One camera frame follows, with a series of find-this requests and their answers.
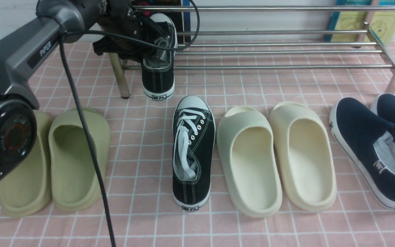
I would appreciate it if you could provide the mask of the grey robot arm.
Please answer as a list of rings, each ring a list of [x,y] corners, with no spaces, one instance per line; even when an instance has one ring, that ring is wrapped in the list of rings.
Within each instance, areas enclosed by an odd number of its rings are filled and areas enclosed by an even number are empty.
[[[130,0],[40,0],[36,18],[0,40],[0,181],[31,152],[39,102],[28,80],[60,42],[74,43],[95,24],[108,26],[108,48],[131,57],[152,55],[166,37]]]

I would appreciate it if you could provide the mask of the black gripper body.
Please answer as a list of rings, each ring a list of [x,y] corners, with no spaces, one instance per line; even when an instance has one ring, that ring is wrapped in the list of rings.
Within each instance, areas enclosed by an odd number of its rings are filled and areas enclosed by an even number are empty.
[[[142,12],[138,12],[130,0],[107,0],[105,15],[97,22],[103,31],[116,35],[128,36],[137,40],[155,44],[163,38],[164,31]],[[142,62],[155,53],[152,47],[145,47],[137,42],[123,38],[104,36],[93,43],[94,53],[115,53],[122,60]]]

